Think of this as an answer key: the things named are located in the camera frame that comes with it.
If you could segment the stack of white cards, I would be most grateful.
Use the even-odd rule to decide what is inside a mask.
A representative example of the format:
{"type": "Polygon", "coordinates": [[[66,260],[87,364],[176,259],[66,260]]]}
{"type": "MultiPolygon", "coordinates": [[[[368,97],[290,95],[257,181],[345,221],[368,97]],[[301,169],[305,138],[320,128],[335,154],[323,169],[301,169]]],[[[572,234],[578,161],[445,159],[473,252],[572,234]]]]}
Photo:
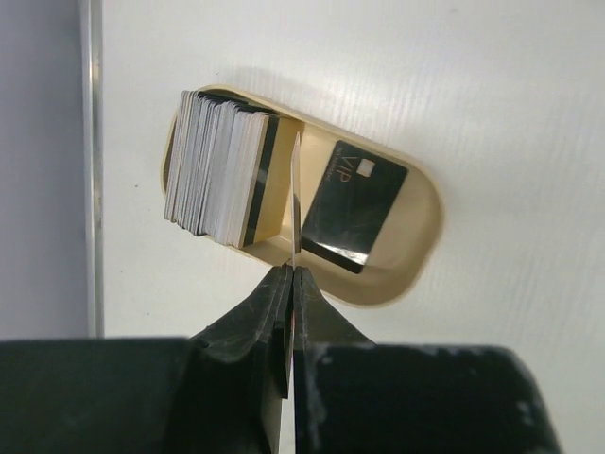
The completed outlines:
{"type": "Polygon", "coordinates": [[[164,218],[241,247],[256,179],[267,177],[280,117],[248,101],[183,91],[169,149],[164,218]]]}

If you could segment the black card in tray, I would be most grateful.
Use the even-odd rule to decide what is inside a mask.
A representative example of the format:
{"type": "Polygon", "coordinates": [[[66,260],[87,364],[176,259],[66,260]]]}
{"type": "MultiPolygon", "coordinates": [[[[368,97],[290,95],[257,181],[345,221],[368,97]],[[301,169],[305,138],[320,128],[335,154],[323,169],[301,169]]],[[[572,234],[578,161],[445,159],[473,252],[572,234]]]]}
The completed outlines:
{"type": "Polygon", "coordinates": [[[302,226],[302,248],[362,272],[407,174],[401,164],[337,141],[302,226]]]}

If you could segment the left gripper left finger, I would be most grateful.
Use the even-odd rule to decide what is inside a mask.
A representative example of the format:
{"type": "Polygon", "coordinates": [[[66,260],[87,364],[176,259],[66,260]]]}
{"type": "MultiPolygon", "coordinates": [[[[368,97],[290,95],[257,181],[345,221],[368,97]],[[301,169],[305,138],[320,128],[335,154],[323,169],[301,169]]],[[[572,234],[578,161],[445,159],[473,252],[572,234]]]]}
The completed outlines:
{"type": "Polygon", "coordinates": [[[291,268],[273,267],[191,339],[169,422],[172,453],[276,453],[291,361],[291,268]]]}

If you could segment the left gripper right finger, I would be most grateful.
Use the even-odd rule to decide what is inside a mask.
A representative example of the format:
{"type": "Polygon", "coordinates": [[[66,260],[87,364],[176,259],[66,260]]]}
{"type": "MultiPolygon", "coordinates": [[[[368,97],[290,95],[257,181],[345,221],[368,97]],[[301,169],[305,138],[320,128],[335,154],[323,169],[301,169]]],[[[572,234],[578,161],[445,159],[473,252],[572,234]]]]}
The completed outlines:
{"type": "Polygon", "coordinates": [[[299,453],[558,453],[525,363],[495,345],[377,343],[293,280],[299,453]]]}

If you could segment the aluminium left side rail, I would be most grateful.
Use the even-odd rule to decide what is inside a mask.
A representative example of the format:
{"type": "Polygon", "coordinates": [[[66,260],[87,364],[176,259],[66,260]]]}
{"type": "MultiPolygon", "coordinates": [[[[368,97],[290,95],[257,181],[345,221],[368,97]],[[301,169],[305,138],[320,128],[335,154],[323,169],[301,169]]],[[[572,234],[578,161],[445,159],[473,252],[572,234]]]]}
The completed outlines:
{"type": "Polygon", "coordinates": [[[84,188],[88,332],[104,336],[102,3],[78,3],[82,57],[84,188]]]}

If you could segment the beige oval card tray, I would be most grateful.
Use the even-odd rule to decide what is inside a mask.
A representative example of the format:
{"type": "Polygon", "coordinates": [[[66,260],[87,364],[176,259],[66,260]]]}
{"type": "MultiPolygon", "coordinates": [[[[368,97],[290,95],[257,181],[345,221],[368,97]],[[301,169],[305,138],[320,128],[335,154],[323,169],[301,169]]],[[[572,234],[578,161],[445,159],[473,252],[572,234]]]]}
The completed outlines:
{"type": "MultiPolygon", "coordinates": [[[[298,265],[313,273],[320,289],[356,306],[379,306],[405,294],[415,283],[437,245],[444,208],[438,188],[415,162],[395,151],[341,130],[272,100],[226,86],[198,90],[248,101],[280,117],[267,177],[257,178],[247,215],[246,238],[241,247],[226,246],[270,265],[291,260],[290,161],[296,133],[301,134],[301,226],[332,155],[343,140],[408,168],[408,174],[359,274],[303,249],[298,265]]],[[[176,109],[163,158],[161,188],[164,193],[176,109]]]]}

